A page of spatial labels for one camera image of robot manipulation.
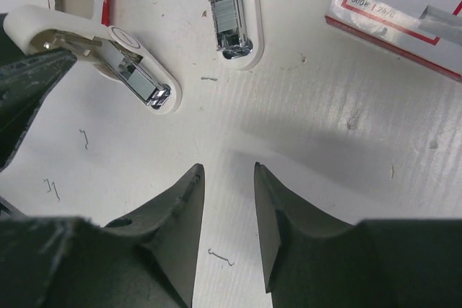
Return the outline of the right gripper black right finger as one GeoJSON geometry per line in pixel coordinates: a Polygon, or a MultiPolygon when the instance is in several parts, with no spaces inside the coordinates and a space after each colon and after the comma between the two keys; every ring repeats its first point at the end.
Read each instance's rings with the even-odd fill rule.
{"type": "Polygon", "coordinates": [[[264,286],[275,307],[459,307],[461,221],[348,224],[254,167],[264,286]]]}

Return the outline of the red white staple box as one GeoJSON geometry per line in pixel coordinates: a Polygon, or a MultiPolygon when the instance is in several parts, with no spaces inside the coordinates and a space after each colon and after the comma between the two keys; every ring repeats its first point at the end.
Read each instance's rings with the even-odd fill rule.
{"type": "Polygon", "coordinates": [[[331,0],[326,22],[456,81],[461,0],[331,0]]]}

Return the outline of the pink white mini stapler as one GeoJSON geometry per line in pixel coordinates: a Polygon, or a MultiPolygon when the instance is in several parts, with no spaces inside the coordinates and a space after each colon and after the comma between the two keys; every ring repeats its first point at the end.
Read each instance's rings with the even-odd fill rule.
{"type": "Polygon", "coordinates": [[[264,52],[260,0],[207,0],[218,59],[238,71],[252,69],[264,52]]]}

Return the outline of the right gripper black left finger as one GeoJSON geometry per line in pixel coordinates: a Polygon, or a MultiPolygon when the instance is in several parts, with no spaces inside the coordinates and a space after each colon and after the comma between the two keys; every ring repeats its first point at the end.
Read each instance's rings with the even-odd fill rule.
{"type": "Polygon", "coordinates": [[[205,170],[97,226],[32,217],[1,202],[3,307],[190,307],[204,210],[205,170]]]}

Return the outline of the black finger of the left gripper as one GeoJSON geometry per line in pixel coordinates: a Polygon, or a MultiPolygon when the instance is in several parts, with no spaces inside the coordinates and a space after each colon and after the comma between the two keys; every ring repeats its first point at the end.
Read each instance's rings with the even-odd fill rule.
{"type": "Polygon", "coordinates": [[[12,162],[46,97],[76,62],[63,48],[27,56],[1,30],[1,170],[12,162]]]}

